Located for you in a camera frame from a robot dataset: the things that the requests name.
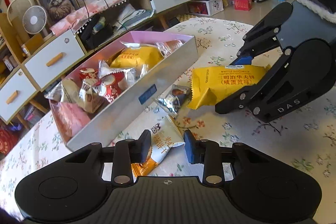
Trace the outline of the white orange biscuit packet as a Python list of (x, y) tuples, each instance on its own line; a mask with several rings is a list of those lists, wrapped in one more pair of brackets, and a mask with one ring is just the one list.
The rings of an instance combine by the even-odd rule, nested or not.
[(166, 116), (151, 129), (151, 146), (143, 163), (131, 165), (134, 177), (148, 176), (163, 161), (172, 148), (184, 145), (184, 139), (173, 122)]

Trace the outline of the large yellow pastry packet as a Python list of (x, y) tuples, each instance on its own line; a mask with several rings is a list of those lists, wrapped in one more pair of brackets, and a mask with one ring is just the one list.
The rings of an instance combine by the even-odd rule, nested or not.
[(258, 83), (269, 67), (255, 65), (227, 65), (195, 68), (191, 75), (189, 109), (214, 106), (245, 86)]

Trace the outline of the silver truffle chocolate packet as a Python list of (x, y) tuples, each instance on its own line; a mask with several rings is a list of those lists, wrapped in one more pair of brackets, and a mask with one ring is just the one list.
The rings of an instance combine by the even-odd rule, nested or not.
[(173, 84), (166, 95), (159, 96), (155, 102), (167, 114), (173, 118), (177, 118), (182, 105), (186, 102), (191, 94), (191, 89), (187, 86)]

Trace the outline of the white decorated small box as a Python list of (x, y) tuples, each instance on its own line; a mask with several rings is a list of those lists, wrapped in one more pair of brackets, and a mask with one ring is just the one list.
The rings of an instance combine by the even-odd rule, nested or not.
[(224, 10), (223, 0), (194, 0), (187, 2), (187, 9), (190, 14), (213, 16)]

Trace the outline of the floral tablecloth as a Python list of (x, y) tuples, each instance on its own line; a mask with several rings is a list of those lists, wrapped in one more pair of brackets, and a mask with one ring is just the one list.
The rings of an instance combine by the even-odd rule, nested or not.
[[(193, 18), (170, 29), (194, 36), (199, 58), (195, 68), (228, 65), (243, 45), (250, 25), (221, 19)], [(335, 90), (269, 123), (244, 109), (218, 115), (211, 106), (184, 108), (176, 120), (197, 139), (221, 146), (243, 142), (314, 177), (322, 200), (315, 213), (318, 223), (335, 223)], [(69, 154), (52, 113), (47, 113), (1, 161), (1, 208), (21, 219), (14, 198), (20, 180)]]

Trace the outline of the pink snack packet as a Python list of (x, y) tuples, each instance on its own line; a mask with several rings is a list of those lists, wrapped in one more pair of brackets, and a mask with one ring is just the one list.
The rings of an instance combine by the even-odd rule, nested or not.
[(50, 101), (50, 108), (64, 143), (91, 121), (88, 114), (75, 103)]

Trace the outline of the red white candy packet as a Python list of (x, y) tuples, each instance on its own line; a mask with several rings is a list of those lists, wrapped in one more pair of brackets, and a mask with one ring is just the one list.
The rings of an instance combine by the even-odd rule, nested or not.
[(128, 88), (124, 72), (109, 74), (98, 80), (92, 87), (98, 96), (104, 97), (109, 103), (113, 102)]

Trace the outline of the yellow egg tray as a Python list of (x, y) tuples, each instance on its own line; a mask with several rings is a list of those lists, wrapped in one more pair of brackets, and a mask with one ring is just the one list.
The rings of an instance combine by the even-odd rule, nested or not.
[(190, 19), (196, 18), (196, 16), (195, 15), (190, 15), (190, 14), (183, 14), (183, 15), (177, 15), (176, 18), (180, 23), (182, 23), (182, 22), (188, 21)]

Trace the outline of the clear wrapped brown cake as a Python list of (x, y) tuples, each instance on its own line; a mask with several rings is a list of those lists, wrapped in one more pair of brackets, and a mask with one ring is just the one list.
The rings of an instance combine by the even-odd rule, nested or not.
[(175, 50), (183, 46), (183, 42), (180, 40), (170, 40), (167, 42), (156, 43), (158, 50), (161, 52), (163, 57), (171, 55)]

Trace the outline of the yellow pastry packet in box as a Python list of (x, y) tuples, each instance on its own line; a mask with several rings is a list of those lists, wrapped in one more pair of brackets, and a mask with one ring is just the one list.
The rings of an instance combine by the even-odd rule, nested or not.
[(147, 65), (151, 69), (163, 59), (163, 55), (156, 47), (126, 48), (111, 62), (110, 67), (135, 68)]

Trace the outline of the red round gift bag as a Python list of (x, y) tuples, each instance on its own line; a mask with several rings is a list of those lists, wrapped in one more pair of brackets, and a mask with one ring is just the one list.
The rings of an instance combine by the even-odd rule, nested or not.
[(0, 127), (0, 153), (6, 156), (18, 143), (19, 134), (7, 129), (4, 125)]

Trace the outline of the black bag on shelf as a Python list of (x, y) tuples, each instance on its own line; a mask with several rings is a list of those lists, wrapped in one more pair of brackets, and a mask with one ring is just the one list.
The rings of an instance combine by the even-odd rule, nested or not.
[(94, 50), (113, 35), (113, 27), (104, 16), (96, 14), (78, 30), (77, 35), (87, 51)]

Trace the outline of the white left drawer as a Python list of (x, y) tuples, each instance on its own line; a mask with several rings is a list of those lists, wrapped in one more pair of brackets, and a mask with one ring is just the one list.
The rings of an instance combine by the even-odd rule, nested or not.
[(23, 106), (35, 95), (37, 89), (24, 71), (19, 69), (1, 88), (1, 118), (8, 124)]

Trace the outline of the pink floral cabinet cloth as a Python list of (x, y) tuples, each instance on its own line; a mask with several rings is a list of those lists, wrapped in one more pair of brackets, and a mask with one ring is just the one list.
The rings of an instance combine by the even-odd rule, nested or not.
[(82, 8), (70, 13), (65, 18), (55, 23), (50, 27), (50, 30), (55, 36), (60, 36), (68, 30), (76, 32), (94, 15), (125, 3), (126, 1), (128, 0), (87, 0)]

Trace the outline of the white desk fan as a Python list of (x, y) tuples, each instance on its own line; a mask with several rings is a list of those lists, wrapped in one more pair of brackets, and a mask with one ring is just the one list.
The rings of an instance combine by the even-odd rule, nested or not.
[(36, 35), (41, 33), (44, 37), (52, 35), (48, 13), (42, 6), (34, 5), (29, 7), (23, 15), (22, 24), (28, 34)]

